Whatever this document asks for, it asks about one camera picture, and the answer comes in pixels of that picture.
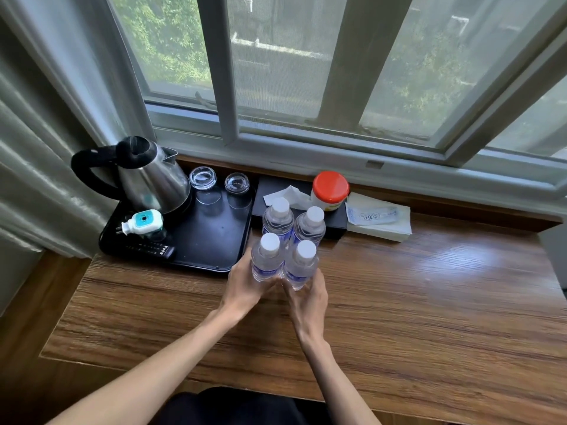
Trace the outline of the person's left hand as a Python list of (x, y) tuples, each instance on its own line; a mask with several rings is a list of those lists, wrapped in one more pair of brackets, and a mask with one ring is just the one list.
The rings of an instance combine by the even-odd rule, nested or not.
[(253, 276), (249, 247), (229, 272), (218, 310), (235, 326), (259, 302), (253, 295)]

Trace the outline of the person's right hand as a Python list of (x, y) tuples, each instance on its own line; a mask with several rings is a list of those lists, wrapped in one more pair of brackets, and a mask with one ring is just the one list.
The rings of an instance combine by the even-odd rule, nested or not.
[(290, 316), (300, 345), (307, 350), (324, 340), (328, 292), (322, 271), (317, 269), (309, 285), (299, 291), (303, 296), (301, 306), (290, 308)]

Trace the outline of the clear plastic water bottle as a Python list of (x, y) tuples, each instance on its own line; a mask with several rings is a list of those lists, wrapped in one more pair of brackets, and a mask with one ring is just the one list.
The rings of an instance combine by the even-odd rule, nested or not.
[(258, 282), (265, 282), (280, 273), (284, 262), (285, 244), (275, 233), (265, 233), (252, 247), (252, 276)]
[(309, 240), (318, 247), (324, 237), (325, 230), (324, 210), (317, 206), (311, 206), (295, 219), (290, 243), (295, 245), (303, 240)]
[(301, 290), (313, 278), (318, 267), (317, 246), (302, 240), (289, 247), (282, 265), (282, 275), (294, 291)]
[(273, 200), (263, 214), (262, 234), (273, 233), (280, 239), (280, 248), (287, 248), (294, 227), (294, 214), (284, 197)]

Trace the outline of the person's right forearm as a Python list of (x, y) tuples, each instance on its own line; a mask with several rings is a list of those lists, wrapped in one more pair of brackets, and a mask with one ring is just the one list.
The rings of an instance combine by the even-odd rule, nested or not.
[(322, 336), (300, 336), (299, 341), (333, 425), (382, 425), (337, 364), (329, 343)]

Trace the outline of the person's left forearm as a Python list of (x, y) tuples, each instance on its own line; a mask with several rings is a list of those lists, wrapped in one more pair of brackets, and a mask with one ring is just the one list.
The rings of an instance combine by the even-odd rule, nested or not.
[(81, 399), (46, 425), (148, 425), (174, 390), (245, 314), (234, 305), (212, 311), (191, 332)]

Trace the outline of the black plastic tray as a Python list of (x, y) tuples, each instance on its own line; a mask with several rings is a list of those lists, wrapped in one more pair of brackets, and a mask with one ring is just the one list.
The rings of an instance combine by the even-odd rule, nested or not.
[[(116, 234), (118, 225), (134, 214), (129, 204), (119, 203), (100, 234), (100, 250), (106, 255), (131, 261), (216, 273), (229, 272), (245, 250), (255, 190), (251, 184), (252, 202), (247, 208), (231, 208), (224, 189), (225, 179), (217, 178), (222, 197), (213, 205), (202, 205), (196, 201), (190, 186), (191, 195), (188, 204), (164, 216), (165, 234), (147, 236)], [(125, 253), (123, 245), (135, 242), (172, 245), (176, 247), (176, 253), (167, 261), (132, 258)]]

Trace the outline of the black tissue box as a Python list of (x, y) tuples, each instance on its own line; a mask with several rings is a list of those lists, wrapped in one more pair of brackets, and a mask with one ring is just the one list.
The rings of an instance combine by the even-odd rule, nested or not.
[[(263, 227), (263, 214), (267, 208), (264, 196), (294, 186), (300, 192), (311, 192), (312, 182), (262, 175), (258, 177), (256, 185), (256, 196), (252, 203), (251, 227), (261, 230)], [(338, 241), (345, 234), (348, 226), (348, 217), (345, 204), (339, 206), (337, 210), (325, 213), (326, 231), (324, 239)]]

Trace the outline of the white tissue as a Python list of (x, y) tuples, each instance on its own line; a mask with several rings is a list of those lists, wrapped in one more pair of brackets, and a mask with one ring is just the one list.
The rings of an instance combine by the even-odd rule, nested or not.
[(285, 198), (290, 208), (302, 211), (307, 211), (309, 207), (314, 205), (310, 195), (301, 192), (297, 187), (292, 185), (289, 185), (286, 189), (263, 196), (264, 203), (267, 207), (273, 205), (273, 202), (277, 198)]

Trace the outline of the clear drinking glass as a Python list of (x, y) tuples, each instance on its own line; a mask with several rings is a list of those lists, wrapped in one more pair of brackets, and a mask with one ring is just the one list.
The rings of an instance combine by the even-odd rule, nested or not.
[(196, 201), (202, 205), (213, 205), (221, 199), (222, 192), (217, 185), (217, 176), (213, 168), (198, 166), (189, 173), (188, 178)]
[(253, 189), (244, 173), (231, 173), (224, 181), (228, 204), (231, 208), (247, 208), (252, 202)]

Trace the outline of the stack of white paper packets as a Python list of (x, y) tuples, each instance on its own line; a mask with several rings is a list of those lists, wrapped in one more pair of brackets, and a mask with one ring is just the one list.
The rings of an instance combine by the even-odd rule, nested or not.
[(345, 202), (347, 231), (403, 242), (413, 234), (410, 208), (351, 192)]

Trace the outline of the person's black trousers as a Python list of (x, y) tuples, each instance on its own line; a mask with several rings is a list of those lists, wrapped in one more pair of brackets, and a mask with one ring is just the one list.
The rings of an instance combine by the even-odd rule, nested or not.
[(180, 392), (149, 425), (333, 425), (324, 402), (228, 387)]

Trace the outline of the white teal plug-in device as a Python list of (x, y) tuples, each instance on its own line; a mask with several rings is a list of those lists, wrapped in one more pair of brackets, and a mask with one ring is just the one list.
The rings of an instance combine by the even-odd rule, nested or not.
[(162, 214), (155, 209), (133, 214), (121, 222), (115, 230), (116, 234), (146, 236), (161, 232), (164, 229)]

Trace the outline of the stainless steel electric kettle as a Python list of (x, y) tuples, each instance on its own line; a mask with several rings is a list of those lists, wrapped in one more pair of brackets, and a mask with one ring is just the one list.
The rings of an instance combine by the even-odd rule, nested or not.
[(177, 155), (141, 136), (128, 136), (115, 145), (77, 152), (71, 168), (100, 195), (126, 200), (138, 211), (153, 209), (166, 215), (183, 208), (191, 195)]

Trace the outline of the grey green curtain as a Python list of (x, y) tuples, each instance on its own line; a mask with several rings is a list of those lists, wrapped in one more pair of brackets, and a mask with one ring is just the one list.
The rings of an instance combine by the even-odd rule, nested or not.
[(81, 150), (155, 139), (110, 0), (0, 0), (0, 237), (90, 258), (117, 203)]

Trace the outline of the grey window frame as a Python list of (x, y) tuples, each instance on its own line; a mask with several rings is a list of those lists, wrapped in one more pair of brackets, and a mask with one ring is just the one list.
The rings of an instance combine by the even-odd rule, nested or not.
[(567, 219), (567, 0), (110, 0), (185, 155)]

